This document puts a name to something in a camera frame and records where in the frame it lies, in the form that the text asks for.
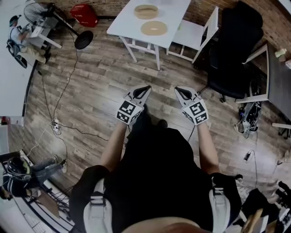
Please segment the gray shirt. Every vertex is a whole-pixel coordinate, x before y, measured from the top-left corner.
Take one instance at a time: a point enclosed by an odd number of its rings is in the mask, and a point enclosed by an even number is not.
[[[17,27],[10,27],[8,38],[13,40],[17,45],[28,46],[29,42],[27,40],[23,40],[22,42],[19,40],[19,35],[21,35],[20,30]]]

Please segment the beige pants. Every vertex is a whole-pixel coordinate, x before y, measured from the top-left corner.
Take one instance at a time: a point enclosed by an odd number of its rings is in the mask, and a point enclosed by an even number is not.
[[[22,48],[18,54],[25,59],[28,59],[27,57],[33,57],[41,63],[46,62],[44,56],[45,51],[44,50],[38,51],[33,45],[28,45],[25,48]]]

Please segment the brick wall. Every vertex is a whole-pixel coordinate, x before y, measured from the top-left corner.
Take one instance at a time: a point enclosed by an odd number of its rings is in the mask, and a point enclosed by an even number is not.
[[[73,5],[88,3],[97,15],[116,16],[128,0],[50,0],[66,13]],[[291,17],[277,0],[243,0],[256,9],[263,17],[264,38],[260,44],[268,40],[276,48],[286,48],[291,52]],[[192,0],[185,14],[185,19],[204,25],[214,10],[215,5],[221,10],[234,7],[237,0]]]

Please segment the red toolbox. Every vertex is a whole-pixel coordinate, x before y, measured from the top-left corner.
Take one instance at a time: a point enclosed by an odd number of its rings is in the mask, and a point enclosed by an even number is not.
[[[98,22],[97,16],[88,4],[75,5],[70,13],[85,27],[95,27]]]

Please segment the black backpack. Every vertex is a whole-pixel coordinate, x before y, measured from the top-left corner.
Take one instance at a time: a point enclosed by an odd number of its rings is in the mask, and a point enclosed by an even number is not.
[[[16,44],[12,39],[11,39],[11,33],[13,29],[10,32],[9,39],[7,40],[7,46],[6,48],[8,49],[9,53],[14,57],[14,59],[23,67],[27,68],[27,61],[24,59],[21,55],[18,55],[20,52],[20,47],[22,45]]]

